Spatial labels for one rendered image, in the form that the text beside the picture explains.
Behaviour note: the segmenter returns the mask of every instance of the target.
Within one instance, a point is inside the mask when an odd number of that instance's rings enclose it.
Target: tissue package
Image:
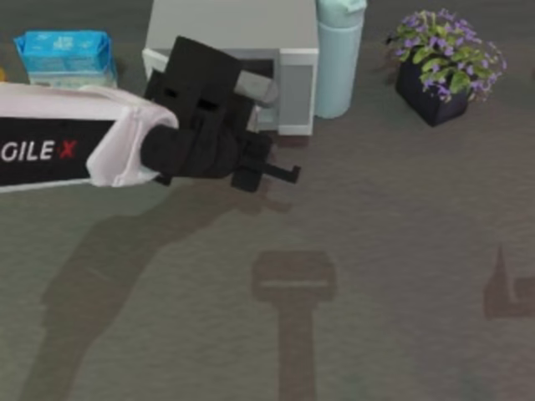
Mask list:
[[[28,31],[15,38],[31,84],[117,86],[111,38],[100,31]]]

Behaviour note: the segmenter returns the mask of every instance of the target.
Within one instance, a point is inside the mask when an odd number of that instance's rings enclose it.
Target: flower pot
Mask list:
[[[431,127],[463,115],[468,108],[470,94],[466,92],[453,94],[449,102],[444,102],[439,98],[436,88],[431,87],[424,92],[424,84],[420,81],[420,75],[425,60],[414,64],[411,59],[409,58],[400,66],[395,85],[396,92]]]

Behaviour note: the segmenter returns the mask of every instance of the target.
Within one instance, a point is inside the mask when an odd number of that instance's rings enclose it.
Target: table surface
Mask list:
[[[155,0],[147,48],[172,48],[176,36],[215,48],[316,49],[314,0]]]

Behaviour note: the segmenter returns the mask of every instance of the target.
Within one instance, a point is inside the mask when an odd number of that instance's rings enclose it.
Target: black robot arm segment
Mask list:
[[[188,38],[176,39],[165,72],[153,71],[145,91],[146,99],[179,121],[178,129],[156,126],[141,146],[141,163],[160,173],[158,182],[233,175],[232,186],[250,192],[264,174],[297,182],[300,168],[270,165],[272,139],[247,130],[255,102],[235,93],[241,73],[238,59]]]

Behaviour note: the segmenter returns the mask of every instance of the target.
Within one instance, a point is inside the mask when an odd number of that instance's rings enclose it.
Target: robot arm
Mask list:
[[[298,167],[267,163],[270,137],[247,130],[255,102],[240,94],[244,79],[255,77],[239,60],[179,37],[146,99],[94,86],[0,84],[0,191],[229,175],[250,192],[263,174],[297,182]]]

